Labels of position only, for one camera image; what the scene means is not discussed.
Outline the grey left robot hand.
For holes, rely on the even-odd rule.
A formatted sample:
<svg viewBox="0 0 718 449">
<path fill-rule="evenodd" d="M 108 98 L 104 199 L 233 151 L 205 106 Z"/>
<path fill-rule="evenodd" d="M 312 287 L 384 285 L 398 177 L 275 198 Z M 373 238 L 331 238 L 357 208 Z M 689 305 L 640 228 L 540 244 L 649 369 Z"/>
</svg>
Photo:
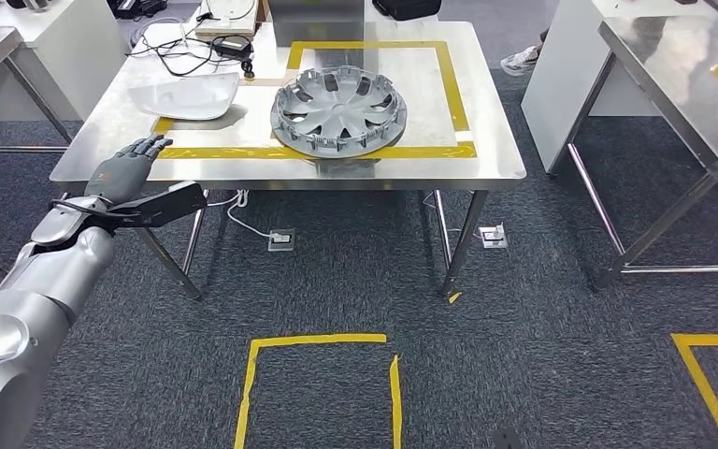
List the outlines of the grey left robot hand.
<svg viewBox="0 0 718 449">
<path fill-rule="evenodd" d="M 123 147 L 95 169 L 84 194 L 98 196 L 110 205 L 135 198 L 159 153 L 172 143 L 173 140 L 164 135 L 150 135 Z"/>
</svg>

